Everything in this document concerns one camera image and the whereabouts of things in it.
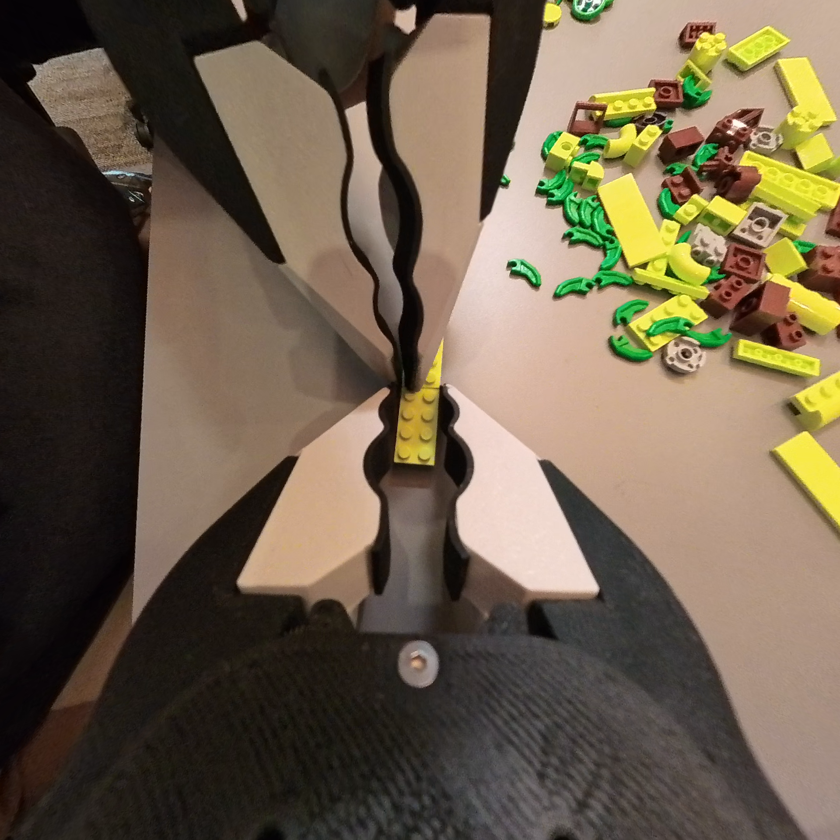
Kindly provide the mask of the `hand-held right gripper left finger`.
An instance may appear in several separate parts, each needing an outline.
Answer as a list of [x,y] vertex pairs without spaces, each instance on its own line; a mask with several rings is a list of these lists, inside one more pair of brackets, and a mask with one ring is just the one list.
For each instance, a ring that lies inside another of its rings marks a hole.
[[395,385],[381,388],[305,446],[238,577],[247,595],[294,595],[309,610],[335,601],[353,625],[390,573],[382,479],[389,469]]

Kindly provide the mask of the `person's left forearm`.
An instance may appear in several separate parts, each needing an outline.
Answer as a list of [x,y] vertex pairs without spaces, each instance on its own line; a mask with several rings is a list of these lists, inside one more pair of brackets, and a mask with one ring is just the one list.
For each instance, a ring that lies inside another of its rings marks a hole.
[[78,1],[2,1],[1,76],[11,86],[35,65],[98,47]]

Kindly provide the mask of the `office chair base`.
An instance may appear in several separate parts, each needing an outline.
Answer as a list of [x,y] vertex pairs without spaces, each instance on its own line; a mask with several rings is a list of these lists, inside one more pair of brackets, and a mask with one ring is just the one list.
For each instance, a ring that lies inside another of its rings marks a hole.
[[137,215],[149,208],[154,132],[133,101],[122,115],[119,142],[108,152],[101,171]]

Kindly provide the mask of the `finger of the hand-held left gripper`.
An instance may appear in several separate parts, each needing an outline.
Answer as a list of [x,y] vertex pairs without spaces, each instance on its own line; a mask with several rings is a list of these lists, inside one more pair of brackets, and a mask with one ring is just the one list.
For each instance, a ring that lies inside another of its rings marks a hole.
[[194,59],[300,293],[375,373],[396,380],[379,280],[348,216],[353,150],[343,109],[258,41]]
[[482,227],[490,16],[435,14],[394,33],[367,89],[374,151],[395,194],[393,270],[404,384],[431,368]]

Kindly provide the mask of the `lime smooth toy tile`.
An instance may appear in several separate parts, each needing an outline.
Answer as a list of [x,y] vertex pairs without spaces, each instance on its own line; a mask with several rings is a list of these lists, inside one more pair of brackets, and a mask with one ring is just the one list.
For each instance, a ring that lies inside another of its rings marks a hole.
[[808,432],[770,451],[824,518],[839,530],[839,465]]

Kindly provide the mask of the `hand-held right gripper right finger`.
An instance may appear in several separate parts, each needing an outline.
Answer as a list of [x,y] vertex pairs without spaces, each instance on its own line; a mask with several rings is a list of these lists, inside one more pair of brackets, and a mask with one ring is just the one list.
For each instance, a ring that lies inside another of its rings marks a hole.
[[458,389],[441,392],[444,468],[455,485],[444,582],[488,616],[501,604],[591,600],[600,587],[538,456]]

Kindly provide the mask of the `person's black clothing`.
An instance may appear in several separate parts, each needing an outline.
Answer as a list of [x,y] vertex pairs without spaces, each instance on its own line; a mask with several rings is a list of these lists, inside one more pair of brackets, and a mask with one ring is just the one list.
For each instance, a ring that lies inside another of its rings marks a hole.
[[146,268],[104,176],[2,84],[2,765],[133,567]]

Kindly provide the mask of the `pile of toy bricks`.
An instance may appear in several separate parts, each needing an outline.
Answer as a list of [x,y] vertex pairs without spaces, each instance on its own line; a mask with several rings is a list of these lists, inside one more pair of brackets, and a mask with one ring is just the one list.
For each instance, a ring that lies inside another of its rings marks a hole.
[[[542,142],[534,195],[567,245],[600,253],[552,298],[664,296],[614,310],[606,345],[629,364],[689,376],[734,342],[735,361],[811,379],[822,363],[802,347],[838,333],[838,106],[808,57],[781,56],[790,39],[773,26],[729,45],[716,22],[690,20],[677,44],[678,70],[576,102]],[[778,124],[740,107],[708,131],[679,125],[708,104],[721,61],[743,75],[773,62],[790,106]]]

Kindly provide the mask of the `heap of tiny mixed toy pieces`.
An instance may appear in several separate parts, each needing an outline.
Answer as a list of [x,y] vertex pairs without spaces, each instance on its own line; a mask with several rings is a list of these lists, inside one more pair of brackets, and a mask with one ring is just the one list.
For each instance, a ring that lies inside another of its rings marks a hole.
[[[554,28],[560,21],[565,1],[547,1],[543,7],[542,26]],[[572,17],[582,23],[596,21],[614,1],[568,1]]]

